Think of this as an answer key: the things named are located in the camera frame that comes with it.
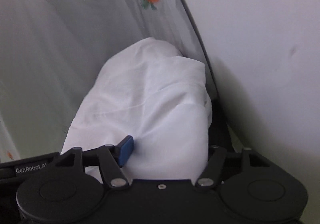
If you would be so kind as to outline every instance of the white garment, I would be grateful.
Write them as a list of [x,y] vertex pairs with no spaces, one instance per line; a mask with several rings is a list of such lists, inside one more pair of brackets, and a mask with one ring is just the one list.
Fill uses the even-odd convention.
[[[143,39],[109,59],[84,98],[62,153],[118,144],[135,148],[123,172],[129,179],[191,179],[208,159],[212,107],[204,64],[171,44]],[[97,168],[89,174],[99,178]]]

